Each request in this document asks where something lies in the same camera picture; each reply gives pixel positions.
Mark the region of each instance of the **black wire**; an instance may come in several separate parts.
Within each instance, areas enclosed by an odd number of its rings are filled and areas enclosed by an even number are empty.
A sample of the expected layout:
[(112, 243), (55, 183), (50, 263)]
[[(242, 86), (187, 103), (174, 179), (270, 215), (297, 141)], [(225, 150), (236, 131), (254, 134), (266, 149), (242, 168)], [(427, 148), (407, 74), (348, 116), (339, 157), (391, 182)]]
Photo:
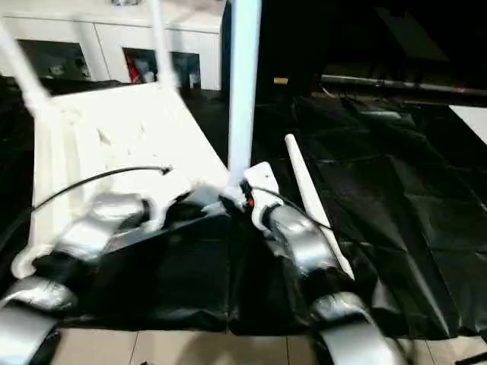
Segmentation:
[(71, 184), (70, 186), (67, 186), (64, 189), (52, 194), (48, 198), (44, 199), (38, 205), (34, 205), (34, 206), (29, 207), (29, 208), (25, 209), (24, 211), (22, 211), (17, 216), (17, 218), (3, 231), (2, 236), (0, 237), (0, 252), (5, 248), (8, 240), (12, 237), (12, 235), (15, 233), (15, 231), (22, 224), (24, 224), (30, 220), (30, 216), (32, 215), (32, 213), (34, 213), (35, 211), (39, 211), (42, 207), (44, 207), (45, 205), (52, 202), (54, 199), (58, 198), (60, 195), (64, 195), (65, 193), (70, 192), (73, 189), (76, 189), (76, 188), (83, 186), (85, 184), (91, 183), (94, 180), (103, 179), (104, 177), (116, 175), (118, 173), (126, 173), (129, 171), (141, 171), (141, 170), (155, 170), (155, 171), (161, 171), (161, 173), (165, 174), (169, 169), (167, 169), (165, 167), (156, 167), (156, 166), (125, 167), (122, 169), (107, 171), (105, 173), (99, 173), (98, 175), (88, 177), (87, 179), (83, 179), (81, 181), (75, 182), (74, 184)]
[[(327, 226), (325, 224), (322, 224), (322, 223), (314, 220), (312, 217), (310, 217), (309, 214), (307, 214), (305, 211), (303, 211), (303, 209), (301, 209), (299, 207), (299, 205), (297, 205), (296, 203), (294, 203), (292, 200), (286, 198), (285, 196), (283, 196), (281, 194), (278, 194), (277, 192), (273, 192), (272, 190), (268, 190), (268, 189), (260, 188), (260, 187), (252, 187), (252, 189), (253, 190), (260, 190), (261, 192), (266, 192), (266, 193), (268, 193), (270, 195), (274, 195), (276, 198), (281, 199), (285, 204), (290, 205), (291, 207), (293, 207), (294, 209), (296, 209), (297, 211), (299, 211), (302, 215), (304, 215), (305, 217), (307, 217), (311, 222), (313, 222), (314, 224), (316, 224), (318, 227), (325, 228), (325, 229), (329, 230), (330, 232), (337, 233), (337, 234), (345, 237), (347, 240), (349, 240), (349, 241), (351, 241), (353, 243), (357, 243), (358, 244), (357, 247), (359, 247), (359, 249), (361, 250), (361, 252), (365, 255), (365, 257), (367, 257), (367, 259), (369, 260), (369, 262), (376, 269), (377, 275), (380, 276), (380, 279), (382, 279), (382, 281), (384, 283), (386, 283), (385, 278), (384, 278), (384, 275), (379, 275), (377, 265), (375, 264), (374, 260), (370, 257), (370, 255), (367, 252), (367, 250), (361, 245), (361, 241), (360, 240), (349, 236), (347, 233), (342, 232), (341, 230), (337, 230), (336, 228), (331, 228), (331, 227), (329, 227), (329, 226)], [(389, 285), (387, 285), (387, 286), (389, 287), (389, 291), (393, 295), (394, 300), (397, 302), (397, 305), (399, 307), (399, 311), (401, 312), (401, 314), (403, 315), (403, 317), (405, 319), (406, 326), (408, 328), (408, 337), (409, 337), (409, 340), (411, 341), (411, 344), (412, 344), (411, 350), (408, 353), (408, 351), (406, 351), (406, 349), (404, 348), (404, 346), (397, 339), (394, 339), (394, 341), (396, 342), (396, 344), (397, 344), (397, 346), (398, 346), (398, 348), (399, 348), (399, 350), (401, 352), (401, 355), (404, 357), (404, 359), (406, 360), (406, 362), (409, 363), (409, 364), (414, 364), (416, 362), (416, 346), (415, 346), (414, 340), (412, 339), (412, 335), (411, 335), (411, 332), (412, 331), (411, 331), (411, 326), (410, 326), (410, 323), (409, 323), (409, 318), (408, 318), (408, 316), (406, 314), (406, 309), (402, 305), (402, 302), (399, 300), (399, 296), (396, 294), (396, 292), (394, 290), (392, 290)]]

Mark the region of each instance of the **white stick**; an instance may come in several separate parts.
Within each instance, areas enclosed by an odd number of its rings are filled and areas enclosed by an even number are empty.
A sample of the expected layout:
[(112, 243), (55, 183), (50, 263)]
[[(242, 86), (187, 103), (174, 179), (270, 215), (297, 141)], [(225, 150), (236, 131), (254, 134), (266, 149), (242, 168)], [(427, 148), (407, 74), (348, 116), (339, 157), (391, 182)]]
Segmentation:
[(238, 185), (250, 167), (256, 97), (261, 0), (232, 1), (230, 183)]
[[(320, 197), (313, 184), (310, 173), (306, 168), (306, 163), (301, 155), (301, 151), (299, 150), (296, 139), (293, 135), (286, 135), (284, 140), (288, 148), (289, 157), (291, 158), (294, 175), (296, 176), (296, 181), (298, 182), (299, 192), (301, 194), (301, 198), (303, 199), (304, 209), (315, 221), (330, 227), (328, 217), (326, 216), (325, 210), (321, 205)], [(329, 245), (331, 246), (332, 251), (335, 253), (340, 266), (342, 266), (342, 270), (346, 272), (350, 278), (355, 279), (352, 267), (350, 266), (349, 261), (340, 251), (340, 247), (333, 232), (325, 228), (322, 228), (322, 231), (325, 237), (328, 239)]]
[(152, 31), (154, 33), (156, 61), (158, 63), (158, 81), (162, 85), (176, 88), (176, 75), (167, 48), (167, 34), (165, 31), (164, 14), (161, 0), (151, 0)]
[(36, 110), (46, 105), (49, 94), (40, 84), (18, 43), (11, 37), (2, 17), (0, 17), (0, 50), (14, 70), (15, 80), (22, 90), (25, 105), (34, 115)]

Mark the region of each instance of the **cabinet door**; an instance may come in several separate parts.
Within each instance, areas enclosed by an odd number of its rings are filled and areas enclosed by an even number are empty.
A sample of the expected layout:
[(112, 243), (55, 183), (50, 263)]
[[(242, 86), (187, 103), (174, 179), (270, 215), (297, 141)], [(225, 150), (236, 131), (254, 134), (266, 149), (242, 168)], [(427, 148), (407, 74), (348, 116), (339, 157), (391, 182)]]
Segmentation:
[[(18, 40), (40, 77), (108, 80), (108, 71), (92, 23), (6, 17), (5, 26)], [(0, 72), (13, 76), (0, 58)]]
[[(157, 74), (157, 70), (151, 65), (155, 60), (150, 27), (109, 24), (95, 24), (95, 27), (112, 79), (122, 82), (134, 81), (133, 74), (137, 70), (133, 69), (134, 65), (128, 66), (127, 62), (132, 63), (138, 58), (143, 59), (144, 70), (148, 70), (148, 66), (154, 76)], [(180, 82), (185, 84), (188, 81), (192, 86), (199, 84), (205, 90), (220, 90), (220, 35), (167, 30), (167, 37), (170, 51), (173, 53), (173, 66)]]

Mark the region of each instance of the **black plastic sheet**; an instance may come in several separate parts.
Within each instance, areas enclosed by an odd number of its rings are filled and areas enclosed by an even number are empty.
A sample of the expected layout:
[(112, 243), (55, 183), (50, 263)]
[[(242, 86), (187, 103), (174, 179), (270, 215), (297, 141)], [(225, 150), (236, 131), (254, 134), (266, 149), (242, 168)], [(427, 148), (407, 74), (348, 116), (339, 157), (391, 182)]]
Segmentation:
[[(76, 85), (49, 84), (55, 92), (83, 88)], [(12, 142), (0, 147), (5, 228), (30, 203), (33, 129), (25, 110), (13, 107), (21, 105), (19, 95), (0, 95), (0, 138)], [(201, 97), (187, 97), (186, 105), (226, 160), (228, 107)], [(270, 162), (281, 193), (298, 204), (284, 143), (289, 132), (333, 227), (344, 233), (339, 241), (360, 294), (385, 333), (483, 333), (487, 150), (475, 134), (446, 106), (311, 98), (257, 104), (253, 162)], [(27, 229), (1, 252), (2, 290)], [(105, 257), (65, 325), (305, 332), (291, 303), (283, 265), (260, 234), (244, 217), (224, 215)]]

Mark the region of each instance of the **tile floor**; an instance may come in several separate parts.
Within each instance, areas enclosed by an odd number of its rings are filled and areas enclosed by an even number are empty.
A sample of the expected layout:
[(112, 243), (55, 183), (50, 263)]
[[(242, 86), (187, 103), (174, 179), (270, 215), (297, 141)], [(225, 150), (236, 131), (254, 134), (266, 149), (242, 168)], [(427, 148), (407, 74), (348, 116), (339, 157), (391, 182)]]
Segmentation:
[[(480, 338), (417, 341), (418, 364), (448, 365), (487, 351)], [(306, 338), (206, 332), (65, 330), (53, 365), (313, 365)]]

